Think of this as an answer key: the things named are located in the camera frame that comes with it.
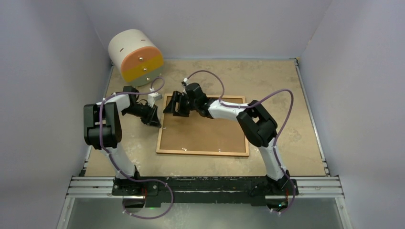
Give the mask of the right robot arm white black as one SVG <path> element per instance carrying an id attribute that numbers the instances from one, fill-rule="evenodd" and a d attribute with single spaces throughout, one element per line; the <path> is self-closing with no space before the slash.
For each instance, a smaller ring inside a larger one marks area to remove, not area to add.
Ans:
<path id="1" fill-rule="evenodd" d="M 287 184 L 294 184 L 278 151 L 277 140 L 281 132 L 277 130 L 277 122 L 260 101 L 253 100 L 249 104 L 224 102 L 221 98 L 208 97 L 198 83 L 191 83 L 185 85 L 183 92 L 173 92 L 163 112 L 188 117 L 190 111 L 210 119 L 238 122 L 248 142 L 261 154 L 272 193 L 280 194 Z"/>

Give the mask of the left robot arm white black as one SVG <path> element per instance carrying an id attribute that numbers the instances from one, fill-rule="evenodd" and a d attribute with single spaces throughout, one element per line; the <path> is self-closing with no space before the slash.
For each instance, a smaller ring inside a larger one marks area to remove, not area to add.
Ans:
<path id="1" fill-rule="evenodd" d="M 84 112 L 84 140 L 87 145 L 100 150 L 108 158 L 115 171 L 117 186 L 124 185 L 130 195 L 137 195 L 142 190 L 142 179 L 136 166 L 130 161 L 122 144 L 121 115 L 133 115 L 140 118 L 147 126 L 160 128 L 156 100 L 161 98 L 156 90 L 151 89 L 146 95 L 146 103 L 138 101 L 142 93 L 132 86 L 125 86 L 122 92 L 113 93 L 101 102 L 87 104 Z"/>

